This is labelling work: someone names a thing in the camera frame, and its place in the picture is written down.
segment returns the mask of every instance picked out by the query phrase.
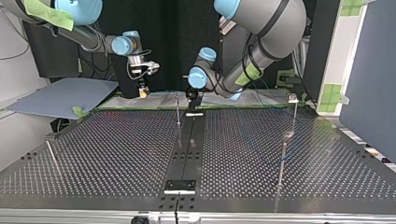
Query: robotic arm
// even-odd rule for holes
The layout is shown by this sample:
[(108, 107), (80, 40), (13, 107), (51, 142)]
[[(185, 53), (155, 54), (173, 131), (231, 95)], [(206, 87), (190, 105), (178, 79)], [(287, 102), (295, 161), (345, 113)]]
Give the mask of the robotic arm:
[(49, 22), (28, 15), (23, 0), (0, 0), (3, 6), (15, 16), (35, 25), (49, 28), (53, 35), (63, 35), (80, 44), (89, 52), (115, 53), (128, 57), (127, 72), (129, 77), (137, 80), (140, 96), (145, 97), (149, 87), (143, 80), (145, 75), (153, 75), (160, 66), (155, 62), (146, 62), (145, 56), (150, 50), (143, 50), (137, 31), (124, 32), (121, 36), (99, 33), (89, 24), (95, 23), (103, 7), (103, 0), (40, 0), (47, 7), (67, 11), (73, 15), (75, 27), (72, 31), (56, 27)]
[(258, 37), (245, 46), (244, 57), (227, 76), (216, 73), (212, 65), (217, 54), (201, 49), (190, 71), (189, 83), (195, 89), (207, 88), (231, 100), (262, 76), (270, 64), (287, 57), (303, 37), (306, 12), (302, 0), (216, 0), (216, 11)]

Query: cable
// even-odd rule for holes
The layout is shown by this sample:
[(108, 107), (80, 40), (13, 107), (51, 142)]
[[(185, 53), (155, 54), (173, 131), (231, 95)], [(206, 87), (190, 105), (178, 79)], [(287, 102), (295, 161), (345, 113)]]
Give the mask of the cable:
[(128, 62), (128, 63), (126, 64), (126, 72), (128, 73), (128, 77), (129, 77), (131, 80), (138, 80), (139, 78), (142, 78), (143, 76), (145, 76), (145, 75), (148, 73), (148, 71), (149, 71), (149, 70), (146, 70), (144, 73), (142, 73), (142, 75), (140, 75), (140, 76), (138, 76), (138, 77), (132, 77), (132, 76), (131, 76), (131, 72), (129, 71), (129, 66), (130, 66), (130, 63)]
[(78, 46), (78, 45), (77, 45), (77, 53), (78, 53), (78, 57), (79, 57), (85, 64), (87, 64), (87, 65), (91, 68), (92, 74), (91, 74), (90, 78), (93, 78), (94, 75), (96, 74), (97, 76), (99, 76), (99, 78), (101, 78), (102, 80), (105, 80), (104, 77), (102, 77), (100, 74), (98, 74), (98, 73), (96, 72), (96, 69), (95, 69), (95, 66), (93, 65), (93, 63), (90, 62), (90, 61), (88, 61), (87, 59), (84, 58), (84, 56), (81, 55), (81, 52), (80, 52), (80, 50), (79, 50), (79, 46)]
[(27, 43), (27, 47), (26, 47), (26, 49), (25, 49), (22, 53), (19, 53), (19, 54), (14, 55), (14, 56), (6, 57), (6, 58), (0, 58), (0, 61), (11, 60), (11, 59), (15, 59), (15, 58), (21, 57), (22, 55), (24, 55), (25, 53), (28, 52), (28, 50), (29, 50), (29, 48), (30, 48), (29, 42), (28, 42), (28, 40), (26, 39), (26, 37), (23, 36), (23, 35), (18, 31), (17, 27), (15, 27), (14, 23), (12, 23), (12, 21), (9, 19), (9, 17), (6, 15), (6, 12), (3, 10), (2, 7), (0, 7), (0, 15), (6, 20), (6, 22), (7, 22), (8, 25), (14, 30), (14, 32), (15, 32), (22, 40), (24, 40), (24, 41)]
[(116, 75), (116, 73), (111, 74), (111, 76), (107, 79), (109, 81), (111, 78), (113, 78)]
[(17, 27), (15, 27), (14, 23), (12, 23), (11, 19), (7, 16), (6, 12), (2, 8), (0, 8), (0, 15), (3, 17), (4, 20), (6, 20), (9, 27), (11, 27), (21, 39), (23, 39), (27, 44), (29, 44), (27, 38), (20, 33), (20, 31), (17, 29)]
[[(296, 62), (295, 55), (294, 55), (294, 51), (291, 53), (291, 56), (292, 56), (294, 62), (297, 63), (297, 62)], [(311, 94), (309, 93), (308, 89), (307, 89), (306, 86), (305, 86), (305, 83), (304, 83), (303, 78), (301, 77), (300, 71), (299, 71), (298, 69), (296, 69), (296, 71), (297, 71), (297, 76), (300, 78), (301, 83), (303, 84), (303, 87), (304, 87), (304, 89), (305, 89), (305, 91), (306, 91), (306, 94), (308, 95), (309, 98), (311, 98), (312, 103), (313, 103), (314, 106), (315, 106), (315, 109), (318, 109), (317, 103), (315, 102), (314, 98), (312, 98)]]
[(110, 69), (110, 58), (107, 57), (107, 67), (105, 69), (100, 69), (95, 63), (95, 59), (93, 58), (93, 52), (91, 52), (91, 63), (99, 72), (107, 72)]
[(27, 51), (29, 50), (29, 48), (30, 48), (30, 45), (28, 45), (28, 46), (26, 47), (26, 50), (24, 50), (22, 53), (17, 54), (17, 55), (14, 55), (14, 56), (11, 56), (11, 57), (0, 58), (0, 61), (5, 61), (5, 60), (10, 60), (10, 59), (15, 59), (15, 58), (21, 57), (23, 54), (27, 53)]

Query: white panel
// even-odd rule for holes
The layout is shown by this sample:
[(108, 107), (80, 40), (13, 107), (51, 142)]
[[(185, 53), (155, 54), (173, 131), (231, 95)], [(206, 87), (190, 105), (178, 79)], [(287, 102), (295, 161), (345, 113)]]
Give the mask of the white panel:
[(340, 17), (338, 19), (324, 83), (342, 84), (348, 55), (353, 49), (360, 20), (360, 17)]
[(35, 149), (51, 133), (48, 117), (9, 114), (0, 119), (0, 171)]
[[(7, 15), (21, 31), (19, 20), (10, 13)], [(27, 43), (8, 26), (2, 17), (0, 17), (0, 40), (0, 59), (18, 55), (27, 47)], [(38, 75), (30, 50), (16, 59), (0, 60), (0, 80), (0, 102), (46, 85), (45, 79)]]

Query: white wall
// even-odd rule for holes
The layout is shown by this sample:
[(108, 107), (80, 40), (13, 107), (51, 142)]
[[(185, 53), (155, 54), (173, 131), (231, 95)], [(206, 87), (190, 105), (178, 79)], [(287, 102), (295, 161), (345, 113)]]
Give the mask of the white wall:
[[(8, 14), (21, 31), (18, 19)], [(20, 54), (27, 44), (0, 17), (0, 59)], [(0, 109), (24, 95), (46, 86), (39, 77), (32, 52), (11, 60), (0, 60)], [(0, 170), (44, 142), (51, 132), (51, 118), (0, 112)]]
[[(362, 7), (359, 16), (339, 17), (335, 26), (332, 46), (324, 73), (321, 92), (318, 104), (322, 96), (322, 91), (326, 84), (342, 85), (342, 93), (350, 77), (351, 65), (355, 57), (357, 44), (361, 34), (361, 27), (364, 22), (367, 6)], [(340, 116), (342, 104), (338, 104), (334, 113), (318, 112), (322, 116)]]
[[(8, 16), (21, 31), (19, 20), (9, 13)], [(26, 42), (0, 17), (0, 59), (20, 54), (26, 47)], [(17, 59), (0, 60), (0, 102), (40, 89), (45, 85), (45, 79), (38, 75), (30, 49)]]

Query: gray robot arm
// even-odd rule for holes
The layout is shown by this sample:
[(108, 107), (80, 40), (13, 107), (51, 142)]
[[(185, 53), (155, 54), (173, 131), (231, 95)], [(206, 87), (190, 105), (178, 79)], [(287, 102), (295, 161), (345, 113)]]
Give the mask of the gray robot arm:
[(249, 82), (260, 78), (266, 67), (286, 58), (298, 45), (306, 23), (305, 7), (302, 0), (216, 0), (215, 9), (256, 35), (258, 42), (224, 77), (212, 69), (216, 52), (201, 49), (189, 83), (196, 89), (207, 88), (237, 100)]

